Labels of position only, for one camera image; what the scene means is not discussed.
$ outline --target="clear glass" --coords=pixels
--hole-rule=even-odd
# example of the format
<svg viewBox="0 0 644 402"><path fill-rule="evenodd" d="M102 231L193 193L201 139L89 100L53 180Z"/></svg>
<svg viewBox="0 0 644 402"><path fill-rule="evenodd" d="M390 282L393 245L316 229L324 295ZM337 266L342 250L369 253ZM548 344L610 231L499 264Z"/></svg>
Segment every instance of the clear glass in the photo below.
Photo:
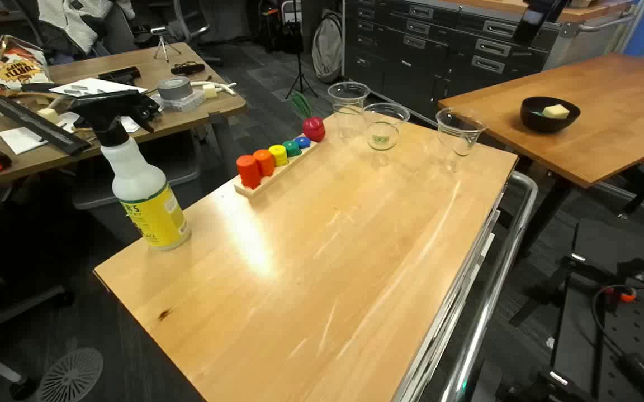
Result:
<svg viewBox="0 0 644 402"><path fill-rule="evenodd" d="M440 134L458 137L460 143L453 145L453 155L468 156L479 141L482 126L473 118L456 117L450 107L436 113L436 128Z"/></svg>
<svg viewBox="0 0 644 402"><path fill-rule="evenodd" d="M333 113L343 107L365 110L369 87L355 80L342 80L326 90Z"/></svg>
<svg viewBox="0 0 644 402"><path fill-rule="evenodd" d="M390 151L398 141L401 126L408 122L408 110L398 103L366 105L366 145L371 151Z"/></svg>

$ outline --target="bottle label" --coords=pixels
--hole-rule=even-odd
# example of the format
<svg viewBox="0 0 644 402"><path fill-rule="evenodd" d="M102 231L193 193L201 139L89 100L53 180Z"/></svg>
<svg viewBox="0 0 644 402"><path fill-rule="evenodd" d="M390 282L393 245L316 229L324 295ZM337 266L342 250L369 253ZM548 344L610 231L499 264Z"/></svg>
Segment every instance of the bottle label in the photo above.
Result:
<svg viewBox="0 0 644 402"><path fill-rule="evenodd" d="M188 240L190 229L169 186L142 202L121 202L125 215L155 248L172 248Z"/></svg>

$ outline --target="spray bottle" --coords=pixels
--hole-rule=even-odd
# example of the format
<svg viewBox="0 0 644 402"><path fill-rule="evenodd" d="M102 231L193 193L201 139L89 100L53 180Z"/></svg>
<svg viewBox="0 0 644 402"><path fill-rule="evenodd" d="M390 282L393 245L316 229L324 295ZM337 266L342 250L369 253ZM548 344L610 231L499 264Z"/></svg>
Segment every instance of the spray bottle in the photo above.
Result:
<svg viewBox="0 0 644 402"><path fill-rule="evenodd" d="M121 126L121 117L132 117L140 128L151 133L148 122L159 114L159 105L139 92L117 92L80 96L72 110L94 130L100 155L114 171L114 197L142 240L159 250L182 243L190 238L190 226L162 171L142 159L137 141Z"/></svg>

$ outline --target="wooden table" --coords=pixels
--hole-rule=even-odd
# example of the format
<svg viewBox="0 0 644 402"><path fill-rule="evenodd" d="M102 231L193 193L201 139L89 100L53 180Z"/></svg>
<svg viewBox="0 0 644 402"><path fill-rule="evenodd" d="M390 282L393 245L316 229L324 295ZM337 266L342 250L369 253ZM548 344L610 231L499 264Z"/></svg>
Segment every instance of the wooden table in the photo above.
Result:
<svg viewBox="0 0 644 402"><path fill-rule="evenodd" d="M190 205L180 248L96 269L209 402L403 400L447 344L515 156L479 145L450 175L456 139L406 124L373 153L326 130L264 193Z"/></svg>
<svg viewBox="0 0 644 402"><path fill-rule="evenodd" d="M534 134L518 122L527 96L565 98L581 107L581 117L559 134ZM443 105L481 118L490 137L556 175L526 243L544 231L569 183L593 189L644 161L641 59L610 55L445 98Z"/></svg>
<svg viewBox="0 0 644 402"><path fill-rule="evenodd" d="M114 69L122 69L122 68L139 68L140 79L137 80L137 86L155 90L156 86L160 86L169 76L169 68L175 62L185 62L185 61L201 62L201 59L188 44L176 42L175 48L180 55L172 52L169 62L165 62L160 59L156 61L155 59L156 48L151 48L151 49L139 49L139 52L114 55L114 57L102 57L102 59L86 59L86 61L68 62L68 66L53 66L48 69L48 76L53 84L72 84L72 80L98 76L102 71L114 71ZM223 79L217 76L217 71L209 68L203 75L196 75L193 79L195 80L209 79L209 80L223 84ZM205 100L196 110L160 114L151 124L155 134L139 130L133 137L137 137L137 141L151 141L151 139L168 137L168 134L175 134L180 130L199 128L201 124L213 124L217 143L222 145L222 156L225 161L228 173L232 175L235 173L235 153L232 153L232 137L228 133L225 117L244 110L244 105L246 105L246 100L240 94L222 92L217 98ZM9 128L15 128L15 124L0 117L0 130L9 130ZM0 139L0 151L4 155L10 155L9 145L1 139ZM24 155L15 155L15 156L10 155L14 164L9 171L0 173L0 186L9 183L14 180L20 180L20 177L32 177L36 173L68 166L68 164L76 164L80 159L94 156L94 155L98 155L96 145L76 159L63 155L56 147L36 147L36 151L24 153Z"/></svg>

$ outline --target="black bowl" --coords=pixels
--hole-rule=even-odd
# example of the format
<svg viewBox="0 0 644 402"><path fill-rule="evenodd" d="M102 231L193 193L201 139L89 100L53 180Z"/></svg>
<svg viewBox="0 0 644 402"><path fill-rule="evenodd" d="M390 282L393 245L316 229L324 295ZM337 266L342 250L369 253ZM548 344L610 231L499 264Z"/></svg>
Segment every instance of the black bowl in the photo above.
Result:
<svg viewBox="0 0 644 402"><path fill-rule="evenodd" d="M568 110L565 118L549 118L544 117L544 110L549 105L564 105ZM564 98L549 98L549 96L530 96L521 103L521 122L531 133L560 133L568 128L577 117L581 117L581 110Z"/></svg>

